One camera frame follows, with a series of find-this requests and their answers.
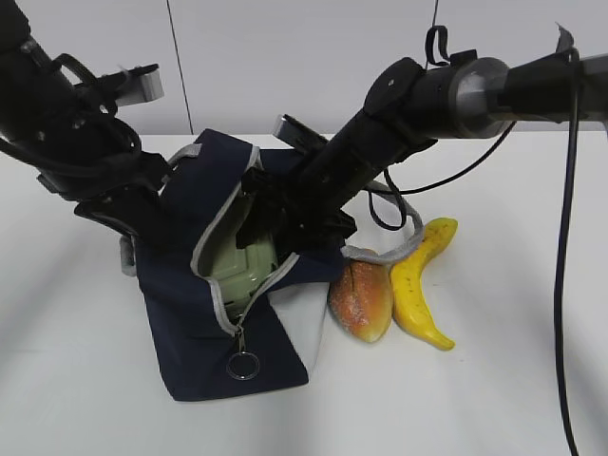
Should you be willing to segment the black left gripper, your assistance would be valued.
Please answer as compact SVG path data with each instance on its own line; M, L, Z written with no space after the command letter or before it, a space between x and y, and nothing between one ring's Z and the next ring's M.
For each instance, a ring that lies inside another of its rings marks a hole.
M171 168L143 150L126 122L109 113L53 113L36 127L36 153L50 161L38 181L74 202L76 216L161 250L186 246L187 233L160 199Z

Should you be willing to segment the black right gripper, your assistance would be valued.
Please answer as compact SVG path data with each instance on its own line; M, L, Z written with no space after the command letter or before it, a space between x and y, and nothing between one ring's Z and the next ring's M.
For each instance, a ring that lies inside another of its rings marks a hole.
M342 211L380 173L380 152L353 142L328 142L284 175L254 168L242 190L253 197L236 234L239 249L271 238L279 252L332 248L356 231Z

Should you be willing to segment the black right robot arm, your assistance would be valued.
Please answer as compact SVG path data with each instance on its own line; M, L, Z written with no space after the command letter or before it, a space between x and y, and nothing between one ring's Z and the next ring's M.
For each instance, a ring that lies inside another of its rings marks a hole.
M253 199L237 231L238 247L270 236L281 254L339 244L356 229L343 208L389 166L440 139L489 139L512 122L584 122L607 118L607 59L553 53L509 67L472 52L424 69L410 58L389 66L362 108L329 140L290 117L277 136L301 154L285 175L247 172Z

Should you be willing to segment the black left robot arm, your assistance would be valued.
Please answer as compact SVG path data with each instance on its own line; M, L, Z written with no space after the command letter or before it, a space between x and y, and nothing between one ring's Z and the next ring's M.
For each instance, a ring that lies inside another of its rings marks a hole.
M98 77L68 53L50 58L17 3L2 2L2 153L36 168L76 216L157 249L174 242L161 191L175 167L144 151L118 111L162 95L156 64Z

